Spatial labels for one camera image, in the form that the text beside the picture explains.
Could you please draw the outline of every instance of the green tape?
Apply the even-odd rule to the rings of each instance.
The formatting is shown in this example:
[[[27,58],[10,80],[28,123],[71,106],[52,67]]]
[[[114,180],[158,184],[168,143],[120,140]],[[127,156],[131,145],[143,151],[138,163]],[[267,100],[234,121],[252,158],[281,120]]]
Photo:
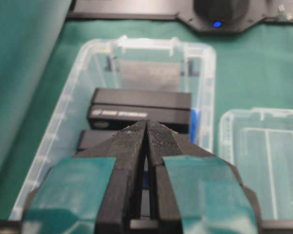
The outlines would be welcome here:
[[[184,234],[255,234],[253,209],[220,158],[163,157]]]
[[[114,158],[66,158],[49,173],[23,221],[25,234],[93,234]]]

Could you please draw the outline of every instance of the green cloth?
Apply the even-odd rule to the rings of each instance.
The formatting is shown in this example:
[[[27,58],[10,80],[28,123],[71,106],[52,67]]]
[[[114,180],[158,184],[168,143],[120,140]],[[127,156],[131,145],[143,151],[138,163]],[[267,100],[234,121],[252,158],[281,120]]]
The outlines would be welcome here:
[[[252,206],[223,160],[188,155],[163,160],[184,234],[257,233]]]
[[[0,169],[20,129],[69,5],[70,0],[0,0]]]
[[[115,158],[65,158],[31,201],[23,234],[93,234]]]
[[[217,52],[214,152],[218,123],[233,108],[293,109],[293,26],[259,24],[235,36],[202,36],[179,22],[68,21],[0,175],[0,218],[8,218],[80,47],[95,38],[170,39],[207,43]]]

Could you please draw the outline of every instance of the plastic container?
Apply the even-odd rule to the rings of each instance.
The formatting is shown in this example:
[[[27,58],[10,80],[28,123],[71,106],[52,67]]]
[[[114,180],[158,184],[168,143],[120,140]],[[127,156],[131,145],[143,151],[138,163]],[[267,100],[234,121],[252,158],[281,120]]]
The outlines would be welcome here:
[[[11,220],[21,218],[26,196],[43,181],[49,168],[75,153],[96,87],[135,88],[192,93],[192,137],[213,148],[216,54],[206,44],[177,38],[95,39],[80,50],[18,195]]]
[[[230,110],[219,128],[219,156],[256,192],[262,219],[287,226],[293,220],[293,110]]]

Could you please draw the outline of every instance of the clear plastic box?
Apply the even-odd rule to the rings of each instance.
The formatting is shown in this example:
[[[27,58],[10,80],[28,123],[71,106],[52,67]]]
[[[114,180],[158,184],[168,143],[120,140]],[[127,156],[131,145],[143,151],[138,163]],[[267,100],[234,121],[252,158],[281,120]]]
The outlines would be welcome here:
[[[192,93],[192,139],[213,148],[216,53],[201,43],[172,39],[95,39],[81,49],[10,215],[21,218],[25,199],[61,158],[74,155],[96,87]]]
[[[230,110],[219,130],[219,156],[256,192],[262,219],[293,220],[293,110]]]

